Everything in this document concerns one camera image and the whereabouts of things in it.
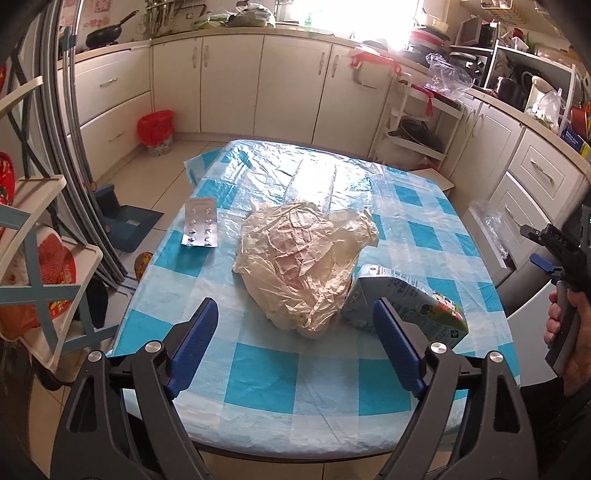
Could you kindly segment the white plastic bag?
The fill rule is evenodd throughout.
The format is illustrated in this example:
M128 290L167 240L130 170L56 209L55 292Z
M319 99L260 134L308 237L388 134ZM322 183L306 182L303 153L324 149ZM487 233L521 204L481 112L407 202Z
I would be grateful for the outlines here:
M276 328L318 338L344 306L363 248L378 244L367 209L263 203L242 223L232 270Z

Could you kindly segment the white blue shelf rack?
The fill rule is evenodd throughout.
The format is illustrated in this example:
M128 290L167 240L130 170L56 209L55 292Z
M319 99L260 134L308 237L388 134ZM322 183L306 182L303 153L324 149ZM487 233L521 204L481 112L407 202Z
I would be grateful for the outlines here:
M97 277L102 253L60 217L66 179L50 173L29 143L31 100L43 84L26 77L18 52L3 62L1 115L34 169L17 177L11 156L1 155L1 339L24 346L39 382L56 391L72 383L83 353L117 328L106 322L109 295Z

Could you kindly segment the light blue milk carton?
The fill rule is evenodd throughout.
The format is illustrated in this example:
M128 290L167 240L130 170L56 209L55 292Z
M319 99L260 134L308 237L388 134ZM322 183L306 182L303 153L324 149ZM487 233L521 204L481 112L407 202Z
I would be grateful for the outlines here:
M469 333L464 311L453 300L407 274L375 264L361 267L342 307L342 319L375 333L373 310L382 297L403 321L417 325L430 341L455 347Z

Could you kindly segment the colourful slipper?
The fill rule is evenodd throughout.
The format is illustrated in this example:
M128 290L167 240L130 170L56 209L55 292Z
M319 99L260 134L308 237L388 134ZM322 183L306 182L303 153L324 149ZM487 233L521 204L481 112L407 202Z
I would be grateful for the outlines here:
M133 263L133 272L135 276L135 280L140 282L151 259L153 253L152 252L141 252L134 260Z

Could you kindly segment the blue checkered plastic tablecloth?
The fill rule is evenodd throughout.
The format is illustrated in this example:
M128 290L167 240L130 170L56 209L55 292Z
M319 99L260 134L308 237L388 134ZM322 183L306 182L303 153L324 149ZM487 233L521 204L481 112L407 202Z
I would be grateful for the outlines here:
M457 354L518 360L480 253L432 181L377 163L238 140L189 160L214 247L185 246L178 215L114 344L136 352L205 298L218 323L175 408L202 446L263 458L390 451L416 401L372 332L388 297Z

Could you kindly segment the white trolley rack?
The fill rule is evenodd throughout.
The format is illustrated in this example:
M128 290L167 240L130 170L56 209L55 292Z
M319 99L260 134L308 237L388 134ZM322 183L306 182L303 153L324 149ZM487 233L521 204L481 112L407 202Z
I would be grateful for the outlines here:
M439 171L467 113L462 102L401 73L391 82L369 158L405 171Z

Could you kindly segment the clear plastic bag on trolley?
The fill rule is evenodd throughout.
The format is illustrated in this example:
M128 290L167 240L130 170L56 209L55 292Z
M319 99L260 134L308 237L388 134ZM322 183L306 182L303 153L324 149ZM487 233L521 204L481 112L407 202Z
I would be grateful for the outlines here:
M450 64L439 53L426 56L430 80L425 87L450 99L459 99L473 86L472 77L461 67Z

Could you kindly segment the red lined trash bin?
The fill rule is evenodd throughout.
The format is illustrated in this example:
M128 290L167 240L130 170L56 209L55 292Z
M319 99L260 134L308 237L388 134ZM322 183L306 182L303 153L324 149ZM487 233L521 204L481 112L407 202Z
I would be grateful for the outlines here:
M137 134L141 144L152 156L169 153L173 143L174 113L159 110L141 117L137 122Z

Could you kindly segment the white kitchen cabinets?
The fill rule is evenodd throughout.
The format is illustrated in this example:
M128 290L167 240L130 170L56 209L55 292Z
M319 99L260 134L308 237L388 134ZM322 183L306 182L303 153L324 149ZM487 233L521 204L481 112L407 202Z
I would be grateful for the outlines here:
M404 117L434 114L443 142L425 157L453 182L465 211L489 200L507 222L508 249L529 254L522 223L575 227L590 193L590 167L553 132L478 91L454 105L429 98L424 74L352 64L349 45L293 34L185 35L78 54L58 73L66 132L82 142L92 179L134 150L139 118L173 114L177 134L273 139L370 158Z

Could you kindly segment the clear bag in drawer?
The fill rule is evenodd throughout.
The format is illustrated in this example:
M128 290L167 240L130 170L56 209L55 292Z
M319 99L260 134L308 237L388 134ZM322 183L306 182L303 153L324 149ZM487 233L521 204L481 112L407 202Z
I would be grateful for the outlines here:
M494 208L488 200L475 200L470 203L470 208L481 221L484 230L489 235L496 250L508 266L513 265L509 249L506 246L505 234L502 232L504 222L501 213Z

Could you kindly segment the blue dustpan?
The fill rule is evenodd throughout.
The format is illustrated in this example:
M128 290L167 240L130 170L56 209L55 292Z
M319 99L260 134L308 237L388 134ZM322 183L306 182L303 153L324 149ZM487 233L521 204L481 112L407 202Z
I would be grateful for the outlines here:
M121 252L133 253L162 217L158 211L121 205L112 184L98 187L94 196L107 237Z

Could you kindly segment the black frying pan on counter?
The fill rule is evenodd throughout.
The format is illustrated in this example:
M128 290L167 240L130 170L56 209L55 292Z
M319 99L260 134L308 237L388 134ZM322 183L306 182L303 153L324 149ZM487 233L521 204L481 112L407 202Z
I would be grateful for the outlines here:
M105 26L89 33L85 39L86 47L88 49L96 49L113 44L121 35L122 26L138 13L138 10L134 10L122 18L117 24Z

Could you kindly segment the silver pill blister pack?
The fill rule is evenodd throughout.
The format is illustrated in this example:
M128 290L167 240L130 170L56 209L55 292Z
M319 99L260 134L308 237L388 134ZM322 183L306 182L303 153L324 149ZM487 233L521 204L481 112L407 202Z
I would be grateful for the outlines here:
M187 247L217 247L217 210L213 197L190 198L185 203L181 244Z

